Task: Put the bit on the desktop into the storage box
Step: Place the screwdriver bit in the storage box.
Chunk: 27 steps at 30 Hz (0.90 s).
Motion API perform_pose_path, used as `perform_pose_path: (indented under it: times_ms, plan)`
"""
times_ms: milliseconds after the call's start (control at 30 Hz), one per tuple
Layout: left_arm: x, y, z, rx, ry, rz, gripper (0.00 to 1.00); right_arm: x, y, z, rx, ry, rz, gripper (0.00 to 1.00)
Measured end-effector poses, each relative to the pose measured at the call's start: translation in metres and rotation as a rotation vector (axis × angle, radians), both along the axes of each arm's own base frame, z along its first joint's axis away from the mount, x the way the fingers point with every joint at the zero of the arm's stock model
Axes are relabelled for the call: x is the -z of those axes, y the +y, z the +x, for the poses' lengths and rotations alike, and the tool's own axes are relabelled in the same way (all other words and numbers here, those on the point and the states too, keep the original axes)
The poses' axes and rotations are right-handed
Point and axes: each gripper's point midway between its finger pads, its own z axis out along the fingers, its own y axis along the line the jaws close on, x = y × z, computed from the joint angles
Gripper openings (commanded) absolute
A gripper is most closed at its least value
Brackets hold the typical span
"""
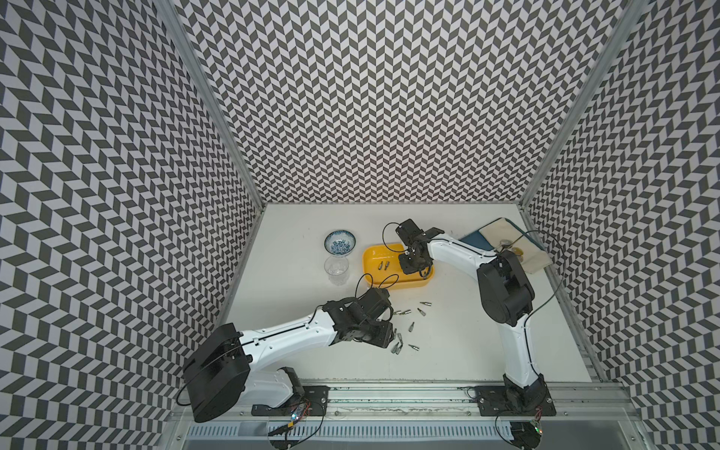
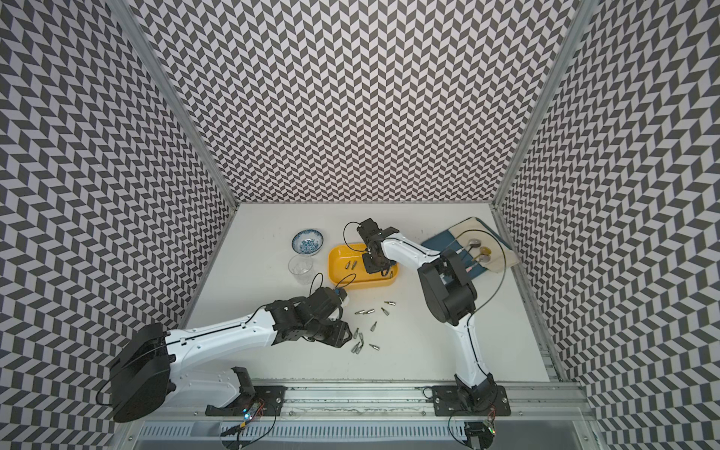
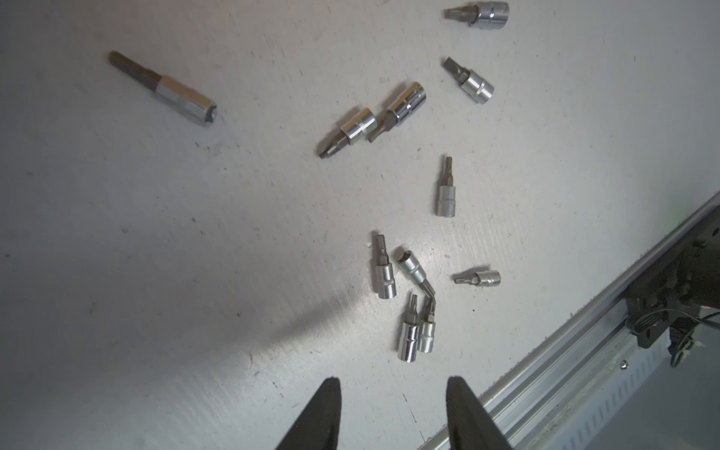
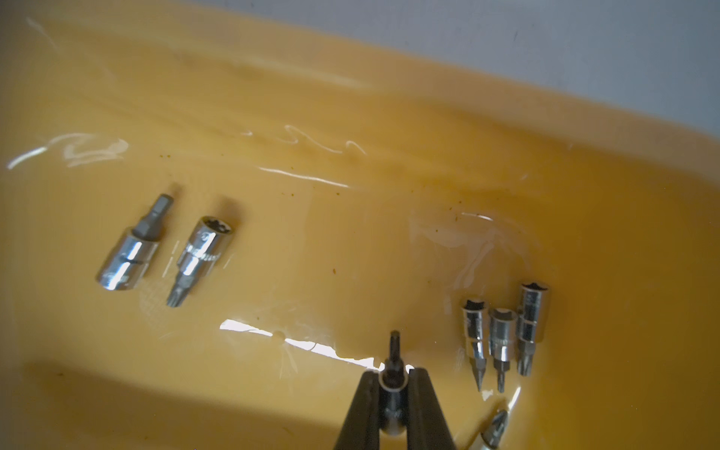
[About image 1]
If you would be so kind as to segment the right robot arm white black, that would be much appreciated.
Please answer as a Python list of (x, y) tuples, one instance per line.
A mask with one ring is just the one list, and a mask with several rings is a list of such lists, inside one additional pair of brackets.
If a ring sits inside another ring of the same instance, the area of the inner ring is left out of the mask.
[(519, 257), (509, 250), (478, 249), (438, 228), (424, 231), (411, 219), (399, 223), (396, 234), (405, 245), (399, 255), (404, 274), (424, 273), (441, 262), (476, 279), (482, 308), (499, 326), (508, 410), (526, 413), (541, 406), (549, 390), (534, 363), (529, 332), (536, 292)]

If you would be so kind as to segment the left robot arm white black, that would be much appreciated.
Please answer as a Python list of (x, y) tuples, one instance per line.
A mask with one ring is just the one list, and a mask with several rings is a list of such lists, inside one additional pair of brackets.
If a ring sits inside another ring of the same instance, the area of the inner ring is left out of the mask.
[(329, 301), (309, 316), (274, 327), (238, 331), (229, 322), (217, 328), (183, 365), (184, 387), (194, 421), (210, 422), (237, 403), (278, 408), (298, 397), (296, 373), (268, 367), (311, 349), (359, 342), (385, 349), (394, 337), (390, 294), (370, 288), (358, 297)]

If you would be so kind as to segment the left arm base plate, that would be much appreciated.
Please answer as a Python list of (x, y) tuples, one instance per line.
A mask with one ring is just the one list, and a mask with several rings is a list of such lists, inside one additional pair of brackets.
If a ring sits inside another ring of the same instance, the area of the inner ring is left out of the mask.
[(290, 417), (298, 407), (307, 407), (308, 416), (325, 416), (330, 388), (327, 385), (311, 385), (304, 388), (304, 394), (292, 394), (290, 399), (279, 407), (271, 408), (267, 405), (254, 404), (251, 408), (252, 416)]

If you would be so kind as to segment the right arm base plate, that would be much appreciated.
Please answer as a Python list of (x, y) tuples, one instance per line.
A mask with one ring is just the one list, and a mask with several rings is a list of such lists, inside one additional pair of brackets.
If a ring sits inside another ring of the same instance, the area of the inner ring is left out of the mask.
[(557, 416), (549, 388), (508, 388), (504, 385), (475, 386), (474, 395), (481, 416), (522, 416), (546, 418)]

